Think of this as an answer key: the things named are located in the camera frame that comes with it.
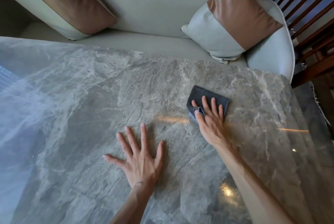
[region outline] gray microfiber cloth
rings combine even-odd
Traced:
[[[227,97],[218,95],[212,91],[206,90],[202,87],[199,87],[197,85],[195,85],[189,95],[188,101],[187,101],[187,108],[189,110],[189,116],[197,122],[196,118],[195,118],[195,110],[198,110],[200,113],[202,113],[202,115],[204,116],[204,109],[203,109],[203,104],[202,104],[202,96],[206,96],[206,99],[208,101],[208,105],[211,109],[211,98],[215,98],[216,99],[216,104],[217,104],[217,109],[219,107],[219,105],[223,105],[223,112],[224,112],[224,117],[226,116],[226,111],[228,108],[228,103],[229,103],[229,99]],[[193,107],[191,104],[191,101],[195,100],[196,104],[198,105],[198,107]]]

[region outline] finger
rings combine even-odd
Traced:
[[[122,159],[118,159],[110,154],[104,154],[103,155],[103,159],[106,160],[108,163],[114,164],[117,167],[120,167],[121,169],[123,169],[125,167],[125,160]]]
[[[165,142],[161,141],[157,149],[157,156],[154,159],[157,174],[159,175],[164,164]]]
[[[135,154],[135,153],[138,153],[140,151],[139,149],[139,146],[138,146],[138,142],[135,138],[135,136],[133,135],[130,127],[126,126],[125,127],[125,132],[126,132],[126,135],[128,136],[128,139],[129,139],[129,143],[130,143],[130,146],[131,146],[131,149],[132,149],[132,152]]]
[[[199,112],[199,110],[195,111],[195,117],[196,117],[196,120],[197,120],[197,122],[199,124],[199,127],[201,127],[202,125],[206,124],[205,119],[204,119],[202,113]]]
[[[121,146],[123,153],[126,155],[126,158],[131,157],[132,151],[126,140],[124,139],[124,136],[122,133],[116,133],[116,138],[118,140],[119,145]]]
[[[146,125],[142,123],[140,127],[141,139],[142,139],[142,151],[148,150],[148,139],[147,139],[147,130]]]
[[[196,104],[195,100],[191,101],[192,107],[198,107],[198,105]]]
[[[217,111],[216,99],[215,99],[214,97],[211,98],[211,110],[212,110],[212,113],[213,113],[216,117],[219,117],[219,116],[218,116],[218,111]]]
[[[206,96],[202,96],[202,103],[203,103],[204,112],[206,114],[212,116],[212,111],[210,110],[210,107],[209,107],[208,102],[206,100]]]
[[[220,117],[220,119],[222,121],[224,121],[224,109],[223,109],[223,106],[219,105],[218,110],[219,110],[219,117]]]

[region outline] hand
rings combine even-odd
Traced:
[[[153,191],[163,164],[164,142],[161,141],[159,143],[157,156],[153,159],[149,152],[145,124],[141,125],[142,149],[139,149],[137,140],[128,126],[125,127],[125,131],[130,146],[125,141],[122,133],[117,133],[116,137],[127,159],[118,159],[110,154],[105,154],[103,157],[106,161],[120,167],[124,171],[131,188],[140,185]]]
[[[224,136],[223,127],[223,106],[219,105],[217,112],[216,99],[214,97],[211,99],[212,110],[210,110],[205,96],[202,96],[202,103],[205,116],[203,117],[203,115],[198,110],[195,111],[195,117],[199,124],[201,134],[210,145],[217,146],[221,144],[227,144],[228,141]],[[194,100],[192,100],[191,104],[193,107],[198,107]]]

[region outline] brown leather panel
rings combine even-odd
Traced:
[[[218,22],[245,50],[283,26],[256,0],[208,0],[207,5]]]
[[[97,0],[43,0],[78,31],[92,35],[114,25],[117,19]]]

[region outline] marble tabletop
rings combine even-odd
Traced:
[[[251,223],[224,163],[186,108],[193,85],[231,99],[229,139],[300,223],[321,186],[288,80],[211,62],[0,38],[0,223],[108,223],[127,198],[115,134],[147,124],[163,171],[142,223]]]

